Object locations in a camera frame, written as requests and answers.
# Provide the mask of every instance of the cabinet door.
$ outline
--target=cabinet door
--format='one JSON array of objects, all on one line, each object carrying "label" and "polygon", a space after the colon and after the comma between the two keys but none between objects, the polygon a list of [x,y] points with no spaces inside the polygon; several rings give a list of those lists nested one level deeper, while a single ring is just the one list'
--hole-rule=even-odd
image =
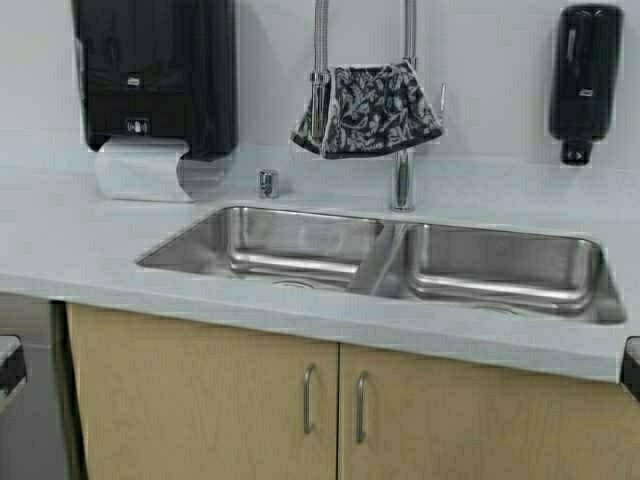
[{"label": "cabinet door", "polygon": [[69,324],[91,480],[335,479],[337,345],[78,305]]},{"label": "cabinet door", "polygon": [[341,480],[640,478],[640,405],[617,385],[349,346],[340,365]]}]

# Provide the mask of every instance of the wall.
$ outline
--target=wall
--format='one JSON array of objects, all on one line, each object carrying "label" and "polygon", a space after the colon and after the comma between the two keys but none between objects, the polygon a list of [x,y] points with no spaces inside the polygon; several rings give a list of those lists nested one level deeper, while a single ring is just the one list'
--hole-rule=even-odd
[{"label": "wall", "polygon": [[[241,141],[286,145],[309,96],[313,1],[236,1]],[[333,0],[331,62],[398,59],[401,3]],[[546,109],[552,32],[567,1],[419,3],[420,74],[431,95],[441,82],[449,85],[448,133],[429,154],[557,162],[559,146],[546,132]],[[640,2],[619,3],[628,17],[625,48],[634,52],[640,47]],[[5,6],[0,16],[0,138],[5,151],[48,149],[58,166],[73,167],[89,158],[81,140],[71,32],[69,0],[21,0]],[[639,81],[640,57],[625,55],[614,130],[596,154],[600,162],[635,167],[640,98],[634,86]],[[77,157],[69,154],[69,146]]]}]

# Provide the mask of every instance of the patterned cloth bag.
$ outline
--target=patterned cloth bag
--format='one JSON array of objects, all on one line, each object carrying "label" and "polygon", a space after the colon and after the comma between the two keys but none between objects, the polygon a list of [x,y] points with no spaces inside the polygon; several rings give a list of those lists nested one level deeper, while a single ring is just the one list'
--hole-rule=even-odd
[{"label": "patterned cloth bag", "polygon": [[311,135],[311,104],[291,139],[323,158],[390,155],[443,134],[443,126],[410,63],[331,69],[327,126]]}]

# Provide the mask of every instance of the sink basin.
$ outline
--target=sink basin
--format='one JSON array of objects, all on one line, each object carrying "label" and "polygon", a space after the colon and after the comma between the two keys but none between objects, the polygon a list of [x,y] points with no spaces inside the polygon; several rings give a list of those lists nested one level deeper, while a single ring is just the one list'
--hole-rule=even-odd
[{"label": "sink basin", "polygon": [[626,320],[601,248],[580,238],[234,207],[138,264],[404,302]]},{"label": "sink basin", "polygon": [[579,312],[592,301],[602,252],[592,242],[423,225],[408,232],[416,295]]},{"label": "sink basin", "polygon": [[346,290],[382,229],[376,220],[229,208],[160,246],[139,265]]}]

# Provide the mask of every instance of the faucet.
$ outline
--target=faucet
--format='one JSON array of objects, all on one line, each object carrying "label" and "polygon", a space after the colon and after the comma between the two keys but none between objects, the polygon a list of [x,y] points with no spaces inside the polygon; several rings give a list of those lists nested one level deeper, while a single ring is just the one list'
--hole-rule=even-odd
[{"label": "faucet", "polygon": [[[405,44],[404,60],[417,68],[416,56],[417,36],[417,0],[405,0]],[[328,117],[327,105],[329,96],[329,0],[316,0],[315,12],[315,64],[311,73],[313,88],[311,101],[311,136],[320,143],[324,137]],[[440,111],[444,113],[446,85],[442,85]],[[404,150],[395,154],[391,209],[399,212],[410,212],[414,205],[414,154]]]}]

